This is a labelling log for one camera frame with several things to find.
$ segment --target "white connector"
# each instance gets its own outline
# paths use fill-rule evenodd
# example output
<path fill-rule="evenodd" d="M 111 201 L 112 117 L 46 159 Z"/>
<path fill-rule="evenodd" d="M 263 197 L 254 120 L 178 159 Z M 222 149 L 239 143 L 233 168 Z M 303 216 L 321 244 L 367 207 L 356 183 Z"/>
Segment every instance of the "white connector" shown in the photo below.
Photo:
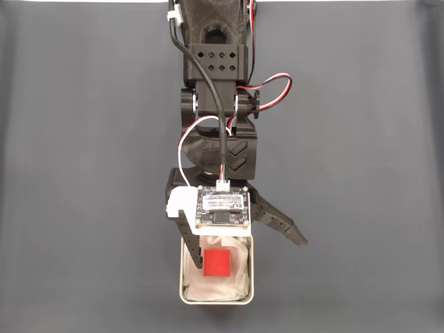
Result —
<path fill-rule="evenodd" d="M 180 5 L 177 3 L 174 5 L 174 10 L 170 10 L 166 15 L 168 21 L 170 19 L 176 19 L 176 27 L 179 27 L 183 23 L 182 11 L 180 9 Z"/>
<path fill-rule="evenodd" d="M 216 181 L 216 191 L 217 192 L 229 192 L 230 191 L 230 181 L 229 180 L 217 180 Z"/>

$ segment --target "cable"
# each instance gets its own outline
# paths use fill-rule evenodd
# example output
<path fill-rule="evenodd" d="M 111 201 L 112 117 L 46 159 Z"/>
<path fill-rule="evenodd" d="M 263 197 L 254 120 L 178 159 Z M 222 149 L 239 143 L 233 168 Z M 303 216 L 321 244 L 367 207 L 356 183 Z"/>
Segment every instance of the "cable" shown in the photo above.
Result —
<path fill-rule="evenodd" d="M 201 123 L 202 121 L 207 120 L 207 119 L 219 120 L 219 118 L 216 117 L 216 116 L 204 116 L 204 117 L 201 117 L 201 118 L 197 119 L 195 122 L 193 122 L 190 125 L 190 127 L 187 128 L 187 130 L 183 133 L 183 136 L 180 138 L 180 141 L 179 141 L 179 145 L 178 145 L 178 164 L 179 164 L 179 170 L 180 170 L 180 174 L 182 175 L 184 181 L 187 183 L 188 186 L 191 186 L 191 185 L 189 184 L 189 181 L 188 181 L 187 177 L 185 176 L 185 174 L 183 172 L 183 169 L 182 169 L 182 158 L 180 156 L 180 152 L 182 151 L 182 144 L 183 144 L 185 138 L 188 136 L 188 134 L 193 130 L 193 128 L 195 128 L 199 123 Z M 224 126 L 224 132 L 225 131 L 227 131 L 228 134 L 230 136 L 232 136 L 232 132 L 231 132 L 230 128 Z M 221 174 L 219 176 L 219 180 L 222 179 L 222 177 L 224 176 L 224 173 L 225 173 L 225 165 L 221 164 Z"/>
<path fill-rule="evenodd" d="M 271 76 L 270 78 L 267 78 L 264 81 L 264 83 L 262 83 L 261 85 L 247 85 L 247 86 L 243 86 L 243 87 L 237 87 L 237 89 L 244 89 L 244 90 L 259 89 L 259 88 L 262 88 L 263 86 L 265 86 L 267 83 L 270 83 L 270 82 L 272 82 L 274 80 L 277 80 L 279 78 L 287 78 L 289 80 L 289 82 L 287 83 L 287 86 L 285 87 L 285 90 L 281 93 L 281 95 L 279 95 L 279 97 L 277 97 L 276 99 L 272 100 L 270 103 L 261 105 L 259 107 L 259 111 L 264 111 L 264 110 L 272 108 L 273 106 L 278 104 L 289 93 L 289 91 L 291 89 L 291 85 L 293 84 L 293 81 L 292 81 L 290 75 L 288 75 L 287 73 L 278 73 L 278 74 L 275 74 L 275 75 Z"/>
<path fill-rule="evenodd" d="M 169 0 L 169 10 L 174 10 L 174 0 Z M 208 75 L 206 69 L 199 62 L 199 59 L 182 43 L 179 42 L 178 36 L 176 33 L 176 19 L 171 18 L 169 20 L 169 30 L 171 34 L 171 40 L 173 44 L 184 53 L 193 63 L 194 66 L 199 70 L 199 73 L 207 83 L 208 88 L 213 95 L 214 103 L 216 104 L 218 119 L 219 119 L 219 146 L 220 146 L 220 154 L 221 154 L 221 164 L 225 165 L 227 163 L 227 134 L 225 133 L 225 112 L 223 111 L 223 105 L 221 101 L 221 97 L 217 92 L 216 87 L 210 76 Z"/>
<path fill-rule="evenodd" d="M 247 5 L 247 8 L 250 8 L 250 30 L 251 30 L 251 42 L 252 42 L 252 62 L 251 62 L 251 72 L 248 77 L 247 85 L 250 84 L 251 77 L 253 76 L 253 72 L 255 70 L 255 58 L 256 58 L 256 42 L 255 42 L 255 2 L 256 0 L 250 0 L 250 4 Z"/>

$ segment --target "open tin box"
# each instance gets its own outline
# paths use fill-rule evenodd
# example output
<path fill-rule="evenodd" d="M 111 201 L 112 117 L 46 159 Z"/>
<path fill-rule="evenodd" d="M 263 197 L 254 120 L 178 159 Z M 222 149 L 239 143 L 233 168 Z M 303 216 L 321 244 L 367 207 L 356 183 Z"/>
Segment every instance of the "open tin box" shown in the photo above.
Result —
<path fill-rule="evenodd" d="M 253 237 L 248 238 L 249 252 L 248 252 L 248 277 L 249 277 L 249 292 L 248 295 L 242 300 L 232 300 L 232 301 L 193 301 L 188 300 L 185 296 L 184 285 L 185 277 L 187 274 L 188 263 L 187 256 L 189 256 L 189 251 L 185 242 L 182 238 L 180 245 L 180 278 L 179 278 L 179 295 L 183 302 L 190 305 L 246 305 L 253 299 L 255 295 L 255 270 L 254 270 L 254 242 Z"/>

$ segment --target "label on circuit board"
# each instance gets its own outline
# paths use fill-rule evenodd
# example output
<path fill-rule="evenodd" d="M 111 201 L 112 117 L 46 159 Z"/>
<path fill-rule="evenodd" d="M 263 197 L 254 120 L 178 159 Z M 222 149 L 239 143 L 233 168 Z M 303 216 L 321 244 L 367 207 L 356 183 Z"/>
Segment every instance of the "label on circuit board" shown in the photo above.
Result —
<path fill-rule="evenodd" d="M 215 194 L 202 198 L 202 208 L 209 212 L 214 211 L 236 211 L 244 208 L 244 197 L 242 194 Z"/>

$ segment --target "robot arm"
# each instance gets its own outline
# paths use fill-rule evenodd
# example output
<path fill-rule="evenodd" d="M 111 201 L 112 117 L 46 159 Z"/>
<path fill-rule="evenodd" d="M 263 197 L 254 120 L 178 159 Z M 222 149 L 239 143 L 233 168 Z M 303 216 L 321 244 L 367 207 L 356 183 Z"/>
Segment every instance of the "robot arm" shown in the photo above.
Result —
<path fill-rule="evenodd" d="M 175 212 L 167 213 L 167 218 L 177 223 L 198 268 L 202 268 L 200 235 L 216 228 L 224 232 L 238 230 L 234 235 L 240 235 L 245 232 L 242 229 L 250 232 L 250 221 L 259 221 L 295 244 L 306 246 L 307 240 L 293 220 L 263 199 L 248 183 L 255 177 L 257 149 L 257 133 L 248 117 L 253 114 L 258 118 L 259 112 L 279 103 L 291 88 L 288 74 L 272 76 L 261 85 L 248 85 L 255 57 L 255 0 L 179 0 L 179 3 L 169 0 L 169 8 L 171 38 L 184 53 L 185 88 L 181 95 L 180 168 L 171 170 L 166 185 L 166 203 L 170 208 L 175 207 Z M 184 44 L 178 41 L 177 26 L 182 28 Z M 253 39 L 253 65 L 249 77 L 248 26 Z M 285 91 L 274 101 L 260 105 L 258 89 L 278 78 L 288 79 Z M 218 119 L 219 128 L 197 126 L 208 116 Z M 182 169 L 181 148 L 195 167 Z M 175 189 L 186 185 L 190 188 L 182 190 L 189 195 L 180 202 Z M 221 194 L 235 203 L 233 210 L 205 207 L 205 199 L 213 200 Z M 222 225 L 239 228 L 223 229 Z"/>

